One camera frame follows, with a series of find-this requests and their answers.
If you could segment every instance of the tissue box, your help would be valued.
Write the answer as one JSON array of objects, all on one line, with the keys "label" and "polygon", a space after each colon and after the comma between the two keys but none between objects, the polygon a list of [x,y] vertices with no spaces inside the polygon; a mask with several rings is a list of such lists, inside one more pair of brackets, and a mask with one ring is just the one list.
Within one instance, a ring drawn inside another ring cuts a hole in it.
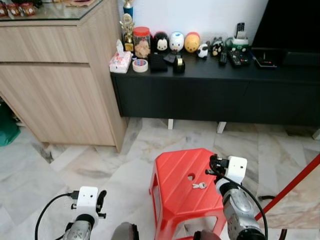
[{"label": "tissue box", "polygon": [[125,74],[128,71],[128,68],[131,63],[131,52],[123,52],[124,56],[120,56],[117,52],[110,60],[109,67],[110,72]]}]

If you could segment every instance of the glass countertop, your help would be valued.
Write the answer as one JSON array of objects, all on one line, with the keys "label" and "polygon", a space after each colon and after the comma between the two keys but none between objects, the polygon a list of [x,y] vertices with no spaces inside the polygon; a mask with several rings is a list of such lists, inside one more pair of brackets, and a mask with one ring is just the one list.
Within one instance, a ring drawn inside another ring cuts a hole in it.
[{"label": "glass countertop", "polygon": [[5,21],[43,21],[43,20],[80,20],[103,0],[96,0],[90,6],[67,6],[68,2],[43,3],[35,9],[33,16],[9,16],[0,17],[0,22]]}]

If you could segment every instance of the trophy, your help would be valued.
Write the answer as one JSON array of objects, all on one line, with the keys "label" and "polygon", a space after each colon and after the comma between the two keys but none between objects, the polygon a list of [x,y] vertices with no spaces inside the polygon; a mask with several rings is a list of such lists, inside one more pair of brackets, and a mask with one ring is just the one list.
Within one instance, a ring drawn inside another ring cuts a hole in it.
[{"label": "trophy", "polygon": [[124,49],[126,51],[134,51],[134,26],[132,17],[129,13],[125,13],[120,21],[121,27],[124,30]]},{"label": "trophy", "polygon": [[134,0],[123,0],[124,5],[123,5],[123,11],[125,14],[131,15],[131,17],[134,17],[134,6],[132,6],[132,3]]}]

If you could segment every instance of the red plastic stool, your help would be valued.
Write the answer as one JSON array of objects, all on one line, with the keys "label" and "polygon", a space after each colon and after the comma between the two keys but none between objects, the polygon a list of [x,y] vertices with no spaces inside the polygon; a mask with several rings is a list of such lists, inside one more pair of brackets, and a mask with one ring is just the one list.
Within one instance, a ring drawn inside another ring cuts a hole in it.
[{"label": "red plastic stool", "polygon": [[[226,224],[222,196],[216,191],[215,177],[205,174],[211,155],[212,152],[199,148],[165,152],[156,158],[149,189],[154,208],[155,240],[171,240],[183,221],[211,216],[217,218],[213,232],[218,236],[221,234]],[[193,184],[201,182],[207,188],[193,189]],[[159,219],[153,193],[156,186],[159,189]],[[193,237],[180,239],[192,240]]]}]

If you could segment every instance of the green bag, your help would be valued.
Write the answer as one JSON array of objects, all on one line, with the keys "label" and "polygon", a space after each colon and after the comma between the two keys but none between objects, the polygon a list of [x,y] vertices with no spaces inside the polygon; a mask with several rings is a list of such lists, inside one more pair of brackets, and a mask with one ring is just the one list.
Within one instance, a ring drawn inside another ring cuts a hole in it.
[{"label": "green bag", "polygon": [[0,147],[13,142],[19,135],[20,130],[11,118],[11,110],[7,104],[0,101]]}]

